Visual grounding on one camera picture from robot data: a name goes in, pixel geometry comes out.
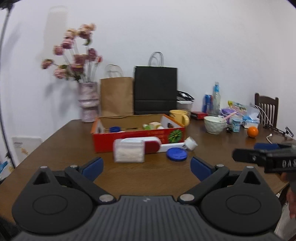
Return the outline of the person's right hand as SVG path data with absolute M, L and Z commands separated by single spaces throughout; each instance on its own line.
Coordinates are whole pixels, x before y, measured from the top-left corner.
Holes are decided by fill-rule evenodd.
M 280 176 L 281 181 L 289 182 L 287 178 L 287 173 L 282 173 Z M 290 218 L 295 219 L 296 215 L 296 202 L 295 202 L 295 193 L 289 188 L 287 191 L 287 201 L 289 204 Z

